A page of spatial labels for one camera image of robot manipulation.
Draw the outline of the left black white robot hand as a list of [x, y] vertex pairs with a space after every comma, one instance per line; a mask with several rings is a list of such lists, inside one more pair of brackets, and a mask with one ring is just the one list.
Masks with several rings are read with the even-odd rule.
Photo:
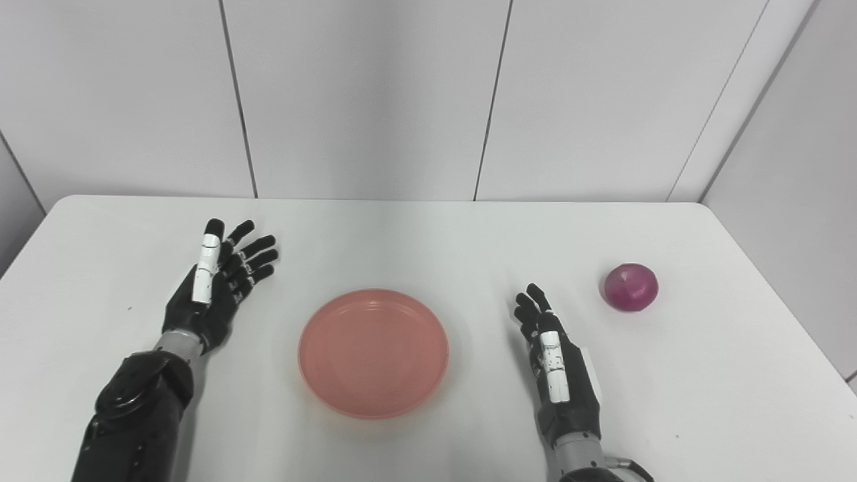
[[197, 263], [166, 305], [163, 339], [190, 336], [202, 354], [224, 343], [239, 306], [257, 284], [275, 273], [279, 258], [272, 234], [240, 246], [254, 229], [254, 220], [245, 220], [226, 233], [223, 220], [209, 220]]

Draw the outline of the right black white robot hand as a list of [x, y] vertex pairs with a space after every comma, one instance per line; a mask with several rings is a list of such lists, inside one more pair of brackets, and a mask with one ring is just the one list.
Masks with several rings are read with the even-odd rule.
[[[600, 404], [593, 387], [587, 360], [580, 347], [570, 341], [544, 291], [534, 283], [516, 295], [514, 317], [528, 346], [530, 369], [536, 379], [540, 407], [536, 420], [546, 442], [554, 447], [562, 436], [588, 433], [602, 437]], [[542, 337], [555, 333], [562, 369], [548, 368]]]

